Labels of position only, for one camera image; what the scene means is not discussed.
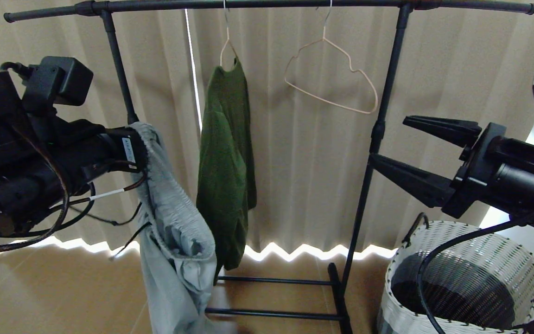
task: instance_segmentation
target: laundry basket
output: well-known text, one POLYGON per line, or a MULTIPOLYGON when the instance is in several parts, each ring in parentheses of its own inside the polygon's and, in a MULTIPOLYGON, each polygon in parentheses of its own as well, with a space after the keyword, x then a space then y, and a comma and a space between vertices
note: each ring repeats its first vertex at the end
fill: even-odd
MULTIPOLYGON (((436 332, 418 298, 415 278, 426 255, 450 239, 479 230, 459 222, 417 226, 420 214, 386 272, 379 334, 436 332)), ((445 332, 523 333, 534 325, 534 258, 521 245, 496 234, 458 244, 430 262, 424 296, 445 332)))

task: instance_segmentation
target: clothes rack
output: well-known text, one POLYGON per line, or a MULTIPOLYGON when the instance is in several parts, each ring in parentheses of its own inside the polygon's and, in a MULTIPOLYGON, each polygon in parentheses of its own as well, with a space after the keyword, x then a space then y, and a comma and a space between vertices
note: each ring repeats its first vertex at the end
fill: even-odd
MULTIPOLYGON (((330 6, 330 0, 227 0, 229 8, 268 8, 268 7, 314 7, 314 6, 330 6)), ((333 0, 333 6, 391 6, 399 8, 399 15, 397 19, 396 32, 394 36, 394 43, 390 61, 388 64, 388 71, 386 81, 384 83, 384 91, 380 101, 380 108, 377 120, 371 132, 371 143, 369 147, 370 154, 376 154, 379 151, 380 144, 384 136, 385 119, 388 111, 388 103, 390 102, 390 95, 394 85, 394 78, 398 69, 399 57, 401 55, 401 48, 403 39, 405 37, 405 30, 407 29, 407 21, 409 15, 413 10, 429 10, 439 7, 446 8, 468 8, 468 9, 485 9, 493 11, 506 11, 512 13, 526 13, 532 15, 534 13, 534 4, 514 3, 496 0, 333 0)), ((117 43, 117 37, 114 29, 112 13, 126 12, 126 11, 148 11, 148 10, 165 10, 165 9, 207 9, 207 8, 223 8, 223 0, 124 0, 124 1, 84 1, 74 6, 62 6, 56 8, 36 9, 32 11, 23 11, 18 13, 5 13, 4 19, 9 23, 15 21, 22 21, 26 19, 38 19, 44 17, 57 17, 63 15, 83 15, 83 16, 98 16, 102 18, 104 29, 108 35, 108 42, 113 56, 114 65, 117 71, 119 84, 121 85, 121 93, 125 100, 127 109, 127 120, 129 123, 138 120, 131 100, 131 93, 129 92, 129 85, 127 84, 127 77, 125 76, 125 68, 121 59, 121 51, 117 43)), ((219 279, 224 281, 238 281, 238 282, 255 282, 255 283, 286 283, 286 284, 305 284, 305 285, 324 285, 332 288, 333 298, 335 300, 335 307, 337 312, 334 314, 328 313, 302 313, 302 312, 286 312, 274 310, 261 309, 224 309, 224 308, 207 308, 206 313, 217 315, 257 315, 263 317, 283 317, 283 318, 298 318, 310 319, 320 321, 338 321, 342 334, 351 334, 352 328, 350 324, 350 317, 348 315, 347 307, 345 306, 345 290, 350 277, 350 270, 354 252, 356 251, 356 244, 358 241, 358 234, 362 224, 366 200, 370 183, 373 176, 373 167, 368 163, 364 180, 362 183, 362 190, 360 191, 360 199, 358 201, 358 208, 356 210, 356 218, 354 220, 354 228, 350 241, 349 252, 345 268, 343 269, 343 277, 339 279, 337 267, 334 263, 330 263, 328 267, 329 281, 308 281, 299 279, 275 279, 264 277, 237 277, 237 276, 220 276, 219 279)))

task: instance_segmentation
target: beige curtain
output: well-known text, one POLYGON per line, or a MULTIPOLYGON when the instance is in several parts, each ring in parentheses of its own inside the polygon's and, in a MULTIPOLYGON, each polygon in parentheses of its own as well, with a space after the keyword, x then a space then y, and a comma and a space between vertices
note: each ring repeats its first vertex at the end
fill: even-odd
MULTIPOLYGON (((70 0, 0 1, 0 63, 38 63, 44 55, 83 61, 95 82, 87 103, 59 108, 68 119, 87 118, 108 127, 125 124, 125 107, 100 19, 60 17, 8 24, 6 11, 68 6, 70 0)), ((298 48, 322 36, 328 8, 231 9, 230 34, 248 79, 259 203, 251 213, 248 243, 259 250, 276 242, 291 252, 301 244, 323 250, 348 245, 369 134, 376 114, 362 115, 324 104, 284 83, 284 68, 298 48)), ((354 67, 369 74, 382 94, 396 25, 396 8, 333 8, 328 38, 343 47, 354 67)), ((191 197, 197 187, 199 119, 190 57, 201 108, 205 87, 220 63, 224 11, 189 10, 191 49, 184 11, 116 13, 119 46, 140 119, 163 131, 176 176, 191 197)), ((231 51, 224 55, 228 69, 231 51)), ((331 47, 306 49, 288 73, 292 82, 337 103, 369 109, 373 94, 347 60, 331 47)), ((409 129, 408 115, 462 118, 482 126, 493 121, 525 139, 534 122, 534 15, 464 9, 416 11, 409 19, 381 153, 453 177, 456 146, 409 129)), ((131 182, 113 173, 101 191, 131 182)), ((134 194, 101 199, 94 212, 121 220, 136 205, 134 194)), ((375 173, 358 250, 369 244, 392 248, 417 212, 425 208, 375 173)), ((486 207, 474 205, 461 218, 481 222, 486 207)), ((86 220, 58 233, 61 239, 103 240, 111 248, 129 228, 86 220)))

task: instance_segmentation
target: brown tile floor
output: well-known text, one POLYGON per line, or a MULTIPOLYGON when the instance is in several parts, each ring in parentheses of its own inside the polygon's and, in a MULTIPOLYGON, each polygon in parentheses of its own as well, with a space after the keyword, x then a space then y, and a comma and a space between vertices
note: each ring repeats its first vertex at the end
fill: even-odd
MULTIPOLYGON (((0 333, 149 334, 150 319, 138 252, 110 261, 108 252, 49 245, 0 254, 0 333)), ((332 261, 342 270, 345 258, 332 261)), ((286 262, 271 254, 245 257, 229 275, 328 279, 330 260, 303 254, 286 262)), ((370 255, 354 262, 346 299, 354 333, 372 333, 388 260, 370 255)), ((328 287, 275 283, 220 283, 212 306, 332 313, 328 287)), ((265 317, 214 317, 235 321, 245 334, 337 334, 337 322, 265 317)))

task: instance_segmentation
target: empty hanger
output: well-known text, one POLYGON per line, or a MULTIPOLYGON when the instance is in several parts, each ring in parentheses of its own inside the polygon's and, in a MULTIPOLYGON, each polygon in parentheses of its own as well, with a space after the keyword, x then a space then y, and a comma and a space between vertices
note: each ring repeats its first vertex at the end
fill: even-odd
POLYGON ((229 24, 228 24, 228 13, 226 9, 226 0, 224 0, 224 17, 226 17, 226 42, 224 43, 224 47, 222 47, 222 52, 220 53, 220 66, 222 66, 222 56, 224 55, 224 50, 226 49, 227 45, 229 45, 232 48, 234 56, 238 58, 238 55, 236 54, 236 50, 234 50, 234 45, 232 45, 232 42, 229 39, 229 24))
POLYGON ((370 80, 370 78, 368 78, 368 76, 364 73, 363 70, 354 70, 354 68, 352 67, 351 65, 351 57, 350 55, 345 51, 343 50, 342 48, 340 48, 339 46, 335 45, 333 42, 331 42, 330 40, 327 39, 326 37, 326 28, 327 28, 327 19, 329 19, 329 15, 331 14, 331 9, 333 8, 333 0, 331 0, 331 6, 329 7, 329 12, 327 13, 327 17, 325 17, 324 19, 324 25, 323 25, 323 37, 320 39, 320 40, 315 40, 314 42, 312 43, 308 43, 306 44, 305 46, 301 47, 298 52, 296 53, 296 55, 294 57, 292 57, 290 59, 290 61, 288 62, 288 65, 286 66, 286 71, 284 72, 284 82, 286 82, 286 84, 294 87, 295 89, 298 89, 299 91, 301 91, 302 93, 305 93, 306 95, 309 95, 311 97, 314 97, 315 99, 318 99, 320 101, 323 101, 323 102, 326 102, 328 104, 333 104, 334 106, 338 106, 340 108, 343 108, 345 110, 351 110, 351 111, 354 111, 354 112, 360 112, 362 114, 371 114, 372 112, 375 112, 376 111, 376 108, 378 107, 378 93, 376 92, 376 88, 375 88, 375 85, 372 84, 372 81, 370 80), (335 49, 341 51, 341 53, 343 53, 347 59, 350 61, 350 71, 352 73, 356 73, 356 72, 359 72, 360 74, 362 74, 364 76, 364 78, 366 78, 366 80, 368 80, 368 83, 370 84, 370 87, 372 87, 372 91, 375 93, 375 106, 372 108, 372 110, 370 111, 365 111, 365 110, 359 110, 359 109, 355 109, 355 108, 350 108, 348 106, 343 106, 341 104, 338 104, 338 103, 335 103, 335 102, 332 102, 332 101, 329 101, 329 100, 326 100, 322 97, 319 97, 317 95, 314 95, 312 93, 309 93, 307 91, 305 91, 304 89, 298 87, 297 85, 294 85, 292 84, 291 82, 288 81, 288 79, 286 78, 286 75, 288 74, 288 68, 290 67, 290 64, 292 63, 292 61, 294 59, 298 59, 298 57, 300 56, 300 52, 305 49, 306 47, 309 47, 311 45, 314 45, 314 44, 317 44, 317 43, 320 43, 320 42, 324 42, 324 43, 327 43, 331 46, 333 46, 335 49))

